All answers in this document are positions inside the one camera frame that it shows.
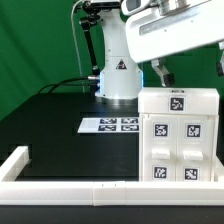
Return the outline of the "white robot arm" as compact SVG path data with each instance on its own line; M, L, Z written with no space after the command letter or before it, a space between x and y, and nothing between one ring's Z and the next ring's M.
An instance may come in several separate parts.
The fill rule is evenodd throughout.
M149 61L164 87L174 84L161 59L224 41L224 0L90 0L100 11L106 71L100 95L133 99L142 87L137 65Z

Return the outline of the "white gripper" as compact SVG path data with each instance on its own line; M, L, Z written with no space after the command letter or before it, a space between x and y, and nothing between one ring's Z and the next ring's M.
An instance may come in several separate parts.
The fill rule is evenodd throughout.
M218 42L222 55L216 71L224 76L224 0L191 0L167 15L158 7L147 8L130 16L125 30L131 58L136 63L152 60L163 87L172 87L175 77L161 57Z

